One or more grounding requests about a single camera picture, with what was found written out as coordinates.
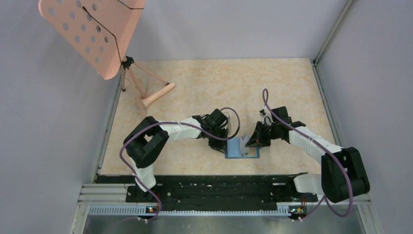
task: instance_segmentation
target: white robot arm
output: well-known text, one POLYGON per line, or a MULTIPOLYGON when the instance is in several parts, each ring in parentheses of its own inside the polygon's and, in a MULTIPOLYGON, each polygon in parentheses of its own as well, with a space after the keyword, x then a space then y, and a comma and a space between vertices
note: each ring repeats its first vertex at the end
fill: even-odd
MULTIPOLYGON (((158 122, 163 121, 156 121, 153 117, 146 117, 131 132, 131 134, 129 134, 125 139, 124 144, 133 137, 133 135, 143 130, 145 127, 158 122)), ((212 149, 221 152, 225 150, 225 141, 211 138, 201 132, 201 130, 194 128, 195 126, 214 136, 227 138, 228 129, 226 124, 228 123, 228 118, 218 109, 215 109, 210 115, 191 116, 187 119, 175 122, 178 124, 162 124, 148 129, 145 131, 145 134, 142 134, 133 140, 126 147, 126 151, 131 160, 131 165, 136 171, 136 176, 138 176, 141 182, 149 189, 156 185, 155 176, 153 174, 153 163, 156 161, 167 142, 187 138, 208 138, 208 144, 212 149)), ((138 183, 138 181, 136 183, 144 192, 147 191, 140 183, 138 183)))
POLYGON ((321 165, 321 174, 300 174, 294 177, 295 192, 326 195, 326 197, 334 203, 343 201, 349 197, 348 186, 342 171, 331 157, 316 145, 314 141, 320 143, 340 161, 350 178, 353 196, 365 194, 370 190, 364 165, 357 149, 353 147, 345 149, 332 144, 310 131, 302 122, 292 122, 285 106, 273 109, 272 111, 290 126, 293 126, 310 138, 306 138, 299 132, 293 131, 281 124, 263 109, 260 113, 264 119, 261 122, 257 122, 254 134, 246 146, 266 147, 271 144, 272 139, 281 138, 304 150, 310 157, 315 159, 321 165))

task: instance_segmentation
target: beige marble surface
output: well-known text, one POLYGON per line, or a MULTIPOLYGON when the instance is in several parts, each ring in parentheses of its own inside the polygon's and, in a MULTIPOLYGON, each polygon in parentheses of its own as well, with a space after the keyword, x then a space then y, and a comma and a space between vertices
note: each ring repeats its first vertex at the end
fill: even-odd
MULTIPOLYGON (((146 113, 158 120, 182 120, 190 115, 232 107, 241 118, 238 136, 252 134, 261 121, 263 88, 269 90, 271 108, 286 106, 293 121, 300 120, 315 133, 333 141, 314 73, 307 58, 212 59, 147 61, 141 64, 176 87, 151 104, 146 113)), ((149 76, 134 67, 147 83, 149 76)), ((163 87, 153 80, 150 90, 163 87)), ((124 138, 139 124, 142 115, 129 83, 117 106, 101 174, 130 174, 119 158, 124 138)), ((231 115, 233 131, 235 115, 231 115)), ((154 171, 157 175, 253 175, 319 173, 320 166, 302 150, 282 140, 262 148, 259 159, 225 159, 208 147, 206 139, 185 139, 166 144, 154 171)))

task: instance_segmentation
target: gray wall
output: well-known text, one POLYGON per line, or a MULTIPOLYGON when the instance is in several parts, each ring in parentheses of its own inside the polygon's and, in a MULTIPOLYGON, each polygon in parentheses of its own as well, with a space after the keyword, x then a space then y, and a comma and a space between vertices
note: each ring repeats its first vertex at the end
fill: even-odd
POLYGON ((67 233, 96 165, 116 79, 38 12, 0 1, 0 233, 67 233))
POLYGON ((346 0, 147 0, 135 60, 315 57, 346 0))
POLYGON ((362 153, 385 233, 411 233, 413 1, 360 0, 320 64, 346 146, 362 153))

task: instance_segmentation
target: wire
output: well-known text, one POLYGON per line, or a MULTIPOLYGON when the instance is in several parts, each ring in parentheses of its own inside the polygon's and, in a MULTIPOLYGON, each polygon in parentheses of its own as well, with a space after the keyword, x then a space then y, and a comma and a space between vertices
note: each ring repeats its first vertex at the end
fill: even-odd
MULTIPOLYGON (((221 109, 221 111, 222 111, 222 110, 226 110, 226 109, 232 110, 232 111, 235 113, 235 115, 237 116, 237 119, 238 119, 238 129, 237 129, 237 131, 235 132, 235 134, 232 136, 232 137, 234 137, 234 136, 238 133, 239 128, 240 128, 240 124, 241 124, 240 117, 239 117, 238 113, 237 113, 234 109, 232 109, 232 108, 230 108, 230 107, 224 107, 224 108, 221 109)), ((156 212, 155 216, 153 216, 152 218, 150 218, 150 219, 148 220, 148 222, 151 221, 151 220, 153 220, 154 218, 156 218, 156 217, 159 215, 159 213, 160 213, 161 210, 162 210, 162 202, 161 202, 161 200, 159 199, 159 197, 158 197, 154 192, 152 192, 148 187, 145 186, 144 183, 142 183, 142 181, 141 181, 141 180, 139 179, 139 177, 136 175, 136 170, 123 158, 122 153, 123 153, 123 151, 125 150, 125 148, 126 148, 133 140, 135 140, 136 138, 138 138, 141 134, 143 134, 144 132, 146 132, 148 129, 153 128, 153 127, 156 127, 156 126, 159 126, 159 125, 164 125, 164 124, 174 124, 174 125, 179 125, 179 124, 181 124, 181 125, 189 126, 189 127, 198 129, 198 130, 200 130, 201 132, 205 133, 206 135, 208 135, 208 136, 210 136, 210 137, 212 137, 212 138, 215 138, 215 139, 217 139, 217 140, 229 140, 229 139, 231 139, 231 138, 221 138, 221 137, 214 136, 214 135, 212 135, 211 133, 205 131, 204 129, 202 129, 202 128, 198 127, 198 126, 195 126, 195 125, 190 124, 190 123, 183 123, 183 122, 179 122, 179 123, 178 123, 178 122, 158 122, 158 123, 154 123, 154 124, 149 125, 148 127, 144 128, 144 129, 142 129, 142 130, 139 131, 137 134, 133 135, 133 136, 122 146, 122 148, 120 149, 120 152, 119 152, 119 156, 120 156, 120 159, 132 170, 133 176, 135 177, 136 181, 137 181, 144 189, 146 189, 146 190, 158 201, 159 209, 158 209, 158 211, 156 212)))
POLYGON ((84 11, 86 11, 86 13, 88 13, 88 15, 94 19, 98 24, 100 24, 100 26, 102 26, 104 29, 106 29, 106 31, 108 31, 114 38, 115 38, 115 42, 116 42, 116 48, 117 48, 117 54, 119 55, 119 60, 120 60, 120 65, 122 65, 122 59, 120 57, 120 52, 119 52, 119 45, 117 44, 117 38, 115 36, 115 34, 113 34, 111 31, 109 31, 109 29, 107 29, 103 24, 101 24, 97 19, 95 19, 95 17, 93 17, 89 11, 86 9, 86 7, 82 6, 82 9, 84 11))
POLYGON ((120 2, 122 5, 124 5, 125 7, 131 9, 131 10, 143 10, 143 8, 131 8, 128 5, 124 4, 123 2, 121 2, 120 0, 117 0, 118 2, 120 2))
POLYGON ((320 204, 325 200, 327 203, 327 206, 330 208, 330 210, 336 214, 339 217, 348 217, 352 210, 353 210, 353 188, 351 187, 351 183, 350 183, 350 179, 346 173, 346 171, 344 170, 343 166, 341 165, 340 161, 334 156, 334 154, 332 154, 329 150, 327 150, 323 145, 321 145, 318 141, 314 140, 312 137, 308 136, 307 134, 301 132, 300 130, 297 130, 296 128, 294 128, 293 126, 289 125, 288 123, 286 123, 284 120, 282 120, 280 117, 278 117, 272 110, 271 108, 268 106, 268 90, 265 88, 263 90, 263 101, 265 106, 267 107, 267 109, 271 112, 272 116, 274 116, 280 123, 284 124, 286 127, 288 127, 289 129, 296 131, 297 133, 301 134, 303 137, 311 140, 313 143, 315 143, 317 146, 319 146, 322 150, 324 150, 332 159, 333 161, 338 165, 338 167, 340 168, 340 171, 343 173, 344 175, 344 179, 346 180, 346 184, 347 184, 347 189, 348 189, 348 193, 349 193, 349 206, 347 209, 347 212, 344 214, 339 214, 337 211, 335 211, 333 209, 333 207, 330 205, 330 203, 328 202, 328 199, 326 199, 325 196, 323 196, 322 199, 320 199, 320 201, 318 202, 318 204, 314 207, 314 209, 307 214, 306 217, 304 217, 303 219, 306 219, 307 217, 309 217, 310 215, 313 214, 314 210, 317 209, 320 204))
POLYGON ((223 129, 226 125, 228 124, 228 118, 225 120, 225 122, 220 126, 220 129, 223 129))
POLYGON ((271 125, 271 120, 270 120, 270 117, 265 116, 265 117, 264 117, 264 123, 265 123, 266 125, 268 125, 268 126, 269 126, 269 125, 271 125))
POLYGON ((232 109, 231 107, 224 107, 220 111, 222 112, 223 110, 230 110, 230 111, 234 112, 234 114, 237 116, 237 120, 238 120, 237 130, 235 131, 235 133, 232 136, 228 137, 227 140, 233 139, 238 134, 238 132, 240 131, 240 127, 241 127, 240 117, 238 116, 238 113, 234 109, 232 109))

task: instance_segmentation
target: small white object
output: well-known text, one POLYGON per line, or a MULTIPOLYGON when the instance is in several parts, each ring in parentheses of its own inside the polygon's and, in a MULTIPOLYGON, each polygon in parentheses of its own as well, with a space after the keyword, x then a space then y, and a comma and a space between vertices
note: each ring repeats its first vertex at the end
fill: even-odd
POLYGON ((249 147, 245 147, 249 139, 250 137, 248 135, 240 137, 240 154, 244 155, 249 153, 249 147))

